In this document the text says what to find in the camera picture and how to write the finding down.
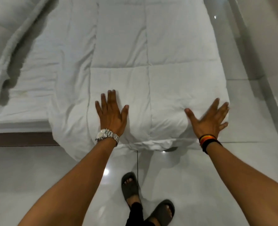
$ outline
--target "white wall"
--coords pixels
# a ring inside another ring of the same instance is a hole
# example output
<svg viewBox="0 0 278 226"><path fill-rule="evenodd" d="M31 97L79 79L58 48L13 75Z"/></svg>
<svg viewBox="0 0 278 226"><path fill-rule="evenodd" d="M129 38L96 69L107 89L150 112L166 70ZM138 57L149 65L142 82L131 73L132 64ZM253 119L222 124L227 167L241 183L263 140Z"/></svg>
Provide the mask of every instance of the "white wall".
<svg viewBox="0 0 278 226"><path fill-rule="evenodd" d="M237 4L278 104L278 0L237 0Z"/></svg>

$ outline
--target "folded duvet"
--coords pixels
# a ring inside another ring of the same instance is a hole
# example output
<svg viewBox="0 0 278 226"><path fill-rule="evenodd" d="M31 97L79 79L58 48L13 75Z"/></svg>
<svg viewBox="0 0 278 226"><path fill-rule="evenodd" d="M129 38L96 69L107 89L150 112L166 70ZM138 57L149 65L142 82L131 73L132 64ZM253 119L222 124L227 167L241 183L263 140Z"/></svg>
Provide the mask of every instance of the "folded duvet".
<svg viewBox="0 0 278 226"><path fill-rule="evenodd" d="M203 0L59 0L59 68L48 114L55 140L76 160L100 130L95 101L109 89L129 105L117 148L166 150L195 136L184 109L201 117L228 101Z"/></svg>

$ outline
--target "silver wristwatch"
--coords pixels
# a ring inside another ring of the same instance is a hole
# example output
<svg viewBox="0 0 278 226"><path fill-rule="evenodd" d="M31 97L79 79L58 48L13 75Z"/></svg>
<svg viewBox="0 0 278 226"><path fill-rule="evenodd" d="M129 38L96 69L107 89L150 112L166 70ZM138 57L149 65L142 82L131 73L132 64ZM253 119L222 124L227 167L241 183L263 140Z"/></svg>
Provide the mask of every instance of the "silver wristwatch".
<svg viewBox="0 0 278 226"><path fill-rule="evenodd" d="M116 146L118 145L118 143L119 143L119 136L116 135L115 133L113 133L113 132L112 132L111 130L109 130L109 129L102 129L102 130L97 134L95 140L96 140L97 142L99 142L99 141L104 140L104 139L106 139L106 138L108 138L108 137L111 137L111 138L113 138L114 140L116 140L116 142L117 142Z"/></svg>

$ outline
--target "white pillow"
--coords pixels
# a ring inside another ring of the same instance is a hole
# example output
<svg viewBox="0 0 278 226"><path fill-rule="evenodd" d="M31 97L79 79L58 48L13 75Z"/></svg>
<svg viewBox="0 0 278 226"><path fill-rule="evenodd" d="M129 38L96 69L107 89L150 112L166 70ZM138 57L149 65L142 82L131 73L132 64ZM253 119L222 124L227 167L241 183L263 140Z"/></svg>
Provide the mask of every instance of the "white pillow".
<svg viewBox="0 0 278 226"><path fill-rule="evenodd" d="M0 0L0 92L17 43L49 0Z"/></svg>

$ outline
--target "white tile floor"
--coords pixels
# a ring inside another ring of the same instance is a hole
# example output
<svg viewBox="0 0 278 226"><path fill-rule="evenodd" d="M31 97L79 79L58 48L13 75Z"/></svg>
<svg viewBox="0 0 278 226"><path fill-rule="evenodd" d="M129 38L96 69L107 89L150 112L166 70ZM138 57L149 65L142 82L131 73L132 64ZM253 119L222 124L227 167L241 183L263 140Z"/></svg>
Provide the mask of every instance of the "white tile floor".
<svg viewBox="0 0 278 226"><path fill-rule="evenodd" d="M230 125L220 140L240 159L278 182L278 135L258 82L245 72L230 6L226 0L205 0L205 4L230 96ZM0 148L0 226L18 224L34 202L75 163L60 147ZM129 209L120 179L129 171L138 172L145 216L158 202L169 198L176 207L171 225L248 225L209 157L193 149L114 151L84 225L126 223Z"/></svg>

